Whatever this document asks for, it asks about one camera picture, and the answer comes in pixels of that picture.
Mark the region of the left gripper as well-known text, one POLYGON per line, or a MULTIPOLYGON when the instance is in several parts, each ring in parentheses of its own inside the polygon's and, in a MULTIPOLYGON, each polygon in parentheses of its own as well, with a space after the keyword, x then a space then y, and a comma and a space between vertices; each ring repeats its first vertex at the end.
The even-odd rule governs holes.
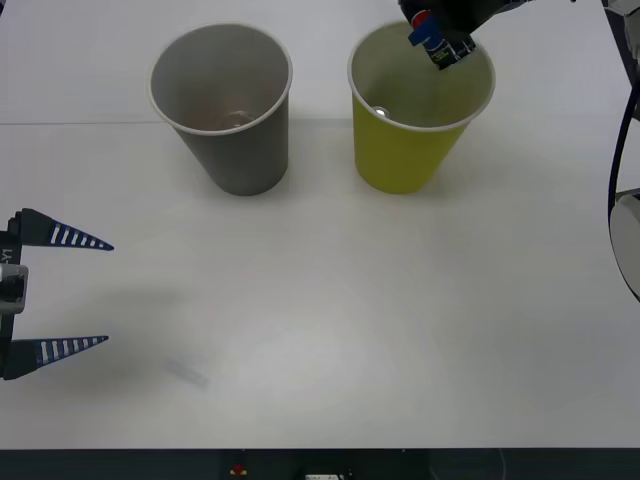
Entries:
POLYGON ((24 309, 22 246, 113 251, 114 246, 85 231, 25 208, 1 232, 1 378, 15 380, 93 348, 108 336, 12 340, 14 316, 24 309))

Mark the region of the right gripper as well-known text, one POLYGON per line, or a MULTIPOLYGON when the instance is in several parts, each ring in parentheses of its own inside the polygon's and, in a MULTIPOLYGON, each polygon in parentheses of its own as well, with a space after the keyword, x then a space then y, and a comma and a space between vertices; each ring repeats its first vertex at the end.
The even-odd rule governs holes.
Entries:
POLYGON ((443 0, 434 5, 437 23, 423 22, 414 26, 408 39, 412 46, 441 47, 448 41, 445 33, 470 35, 492 17, 520 6, 507 0, 443 0))

